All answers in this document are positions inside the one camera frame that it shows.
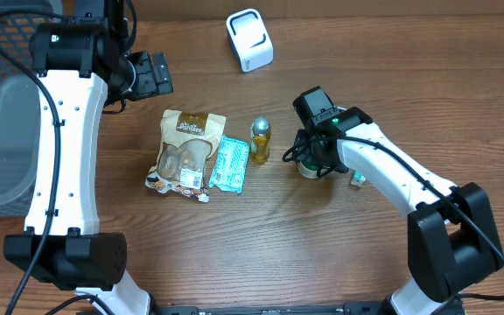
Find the gray plastic bin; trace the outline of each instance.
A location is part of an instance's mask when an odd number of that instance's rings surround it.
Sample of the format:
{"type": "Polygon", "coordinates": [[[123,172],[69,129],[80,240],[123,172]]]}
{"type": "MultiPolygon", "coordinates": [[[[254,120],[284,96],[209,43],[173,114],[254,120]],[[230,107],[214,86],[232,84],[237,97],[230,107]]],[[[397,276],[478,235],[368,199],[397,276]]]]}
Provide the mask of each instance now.
{"type": "MultiPolygon", "coordinates": [[[[45,0],[0,1],[0,11],[57,11],[45,0]]],[[[0,19],[0,45],[31,67],[28,43],[36,24],[48,19],[14,15],[0,19]]],[[[27,215],[38,158],[39,92],[36,85],[0,56],[0,216],[27,215]]]]}

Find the white rectangular object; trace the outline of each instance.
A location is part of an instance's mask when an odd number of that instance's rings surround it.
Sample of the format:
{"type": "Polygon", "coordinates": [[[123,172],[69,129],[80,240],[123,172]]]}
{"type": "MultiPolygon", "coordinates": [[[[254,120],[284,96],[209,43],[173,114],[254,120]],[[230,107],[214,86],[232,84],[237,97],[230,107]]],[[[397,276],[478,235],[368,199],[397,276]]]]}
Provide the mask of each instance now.
{"type": "Polygon", "coordinates": [[[273,60],[273,45],[260,12],[246,9],[227,18],[227,33],[243,72],[250,72],[273,60]]]}

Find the wooden table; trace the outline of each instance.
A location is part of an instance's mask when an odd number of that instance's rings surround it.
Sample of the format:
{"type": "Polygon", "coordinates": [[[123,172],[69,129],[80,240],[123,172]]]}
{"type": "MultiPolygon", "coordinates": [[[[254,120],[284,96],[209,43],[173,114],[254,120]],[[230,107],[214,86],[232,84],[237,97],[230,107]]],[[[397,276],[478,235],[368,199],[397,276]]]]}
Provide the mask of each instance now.
{"type": "MultiPolygon", "coordinates": [[[[242,74],[224,21],[138,27],[135,51],[165,52],[175,93],[102,118],[96,195],[101,231],[125,233],[141,288],[161,305],[335,305],[381,300],[408,280],[405,221],[370,184],[305,179],[281,161],[301,128],[291,102],[317,85],[334,103],[369,113],[422,165],[484,187],[504,249],[504,16],[290,19],[267,28],[274,62],[242,74]],[[144,178],[165,109],[224,115],[226,134],[243,140],[265,115],[272,156],[249,165],[241,196],[161,197],[144,178]]],[[[0,314],[21,277],[3,258],[3,238],[22,224],[0,219],[0,314]]],[[[504,270],[472,291],[504,293],[504,270]]],[[[16,314],[71,296],[30,281],[16,314]]],[[[504,313],[504,303],[465,305],[470,314],[504,313]]]]}

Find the barcode label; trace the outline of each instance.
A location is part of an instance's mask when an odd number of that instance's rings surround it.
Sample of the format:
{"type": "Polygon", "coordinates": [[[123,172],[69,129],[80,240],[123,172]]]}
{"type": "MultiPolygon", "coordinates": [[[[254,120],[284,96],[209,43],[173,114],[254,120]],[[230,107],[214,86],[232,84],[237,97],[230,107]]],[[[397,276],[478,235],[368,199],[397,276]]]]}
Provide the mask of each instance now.
{"type": "Polygon", "coordinates": [[[180,184],[184,187],[200,189],[202,179],[201,171],[182,169],[180,172],[180,184]]]}

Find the blue packet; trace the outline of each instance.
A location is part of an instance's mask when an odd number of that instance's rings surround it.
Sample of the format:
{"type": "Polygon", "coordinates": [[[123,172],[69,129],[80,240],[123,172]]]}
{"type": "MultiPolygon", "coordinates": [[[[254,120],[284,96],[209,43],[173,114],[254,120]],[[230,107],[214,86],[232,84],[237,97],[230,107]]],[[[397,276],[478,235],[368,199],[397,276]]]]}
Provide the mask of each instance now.
{"type": "Polygon", "coordinates": [[[209,178],[209,188],[217,186],[223,192],[242,193],[249,153],[248,143],[223,136],[217,161],[209,178]]]}

